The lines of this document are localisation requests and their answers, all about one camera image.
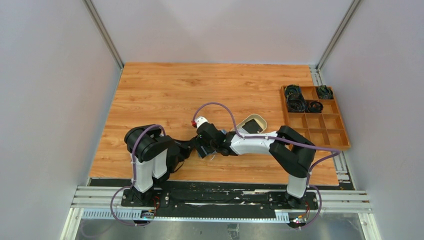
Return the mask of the black card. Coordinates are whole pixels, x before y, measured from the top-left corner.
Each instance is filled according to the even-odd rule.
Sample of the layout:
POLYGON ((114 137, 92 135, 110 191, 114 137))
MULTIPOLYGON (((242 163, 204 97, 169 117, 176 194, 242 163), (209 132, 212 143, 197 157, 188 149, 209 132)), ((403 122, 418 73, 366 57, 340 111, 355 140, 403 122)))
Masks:
POLYGON ((255 119, 250 119, 241 128, 248 134, 259 134, 263 131, 263 128, 255 119))

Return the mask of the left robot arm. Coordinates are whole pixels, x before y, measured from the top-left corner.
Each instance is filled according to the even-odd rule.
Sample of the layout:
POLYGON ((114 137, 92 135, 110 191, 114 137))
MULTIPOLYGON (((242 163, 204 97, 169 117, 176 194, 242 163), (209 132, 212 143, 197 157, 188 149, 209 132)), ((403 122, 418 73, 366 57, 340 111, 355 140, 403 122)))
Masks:
POLYGON ((174 139, 159 124, 130 129, 124 142, 132 164, 130 188, 135 192, 135 202, 142 207, 152 203, 154 185, 167 181, 194 149, 192 139, 174 139))

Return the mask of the beige oval tray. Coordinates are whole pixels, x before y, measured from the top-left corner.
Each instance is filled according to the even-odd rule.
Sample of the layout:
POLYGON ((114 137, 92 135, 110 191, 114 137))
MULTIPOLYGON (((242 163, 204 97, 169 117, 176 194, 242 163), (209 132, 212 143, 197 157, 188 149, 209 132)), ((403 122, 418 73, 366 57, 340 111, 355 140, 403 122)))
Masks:
POLYGON ((242 134, 262 134, 268 128, 267 121, 259 114, 251 114, 236 125, 242 134))

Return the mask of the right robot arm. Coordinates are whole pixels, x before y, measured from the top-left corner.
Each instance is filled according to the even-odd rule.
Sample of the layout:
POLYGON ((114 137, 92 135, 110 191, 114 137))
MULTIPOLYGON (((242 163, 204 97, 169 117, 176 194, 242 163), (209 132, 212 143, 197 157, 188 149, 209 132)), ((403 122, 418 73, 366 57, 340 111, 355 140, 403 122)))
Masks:
POLYGON ((287 172, 285 201, 298 209, 306 201, 308 172, 315 158, 317 146, 293 128, 283 125, 268 133, 222 132, 209 122, 196 123, 195 147, 199 155, 207 151, 223 156, 262 154, 272 156, 287 172))

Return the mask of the blue card holder wallet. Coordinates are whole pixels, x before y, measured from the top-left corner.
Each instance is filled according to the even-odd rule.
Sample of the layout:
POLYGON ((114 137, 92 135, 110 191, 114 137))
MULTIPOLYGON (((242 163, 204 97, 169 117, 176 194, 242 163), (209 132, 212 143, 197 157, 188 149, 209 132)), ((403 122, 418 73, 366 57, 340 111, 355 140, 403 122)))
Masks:
POLYGON ((216 146, 213 146, 213 138, 206 134, 198 134, 194 138, 194 147, 198 156, 204 159, 206 156, 216 154, 216 146))

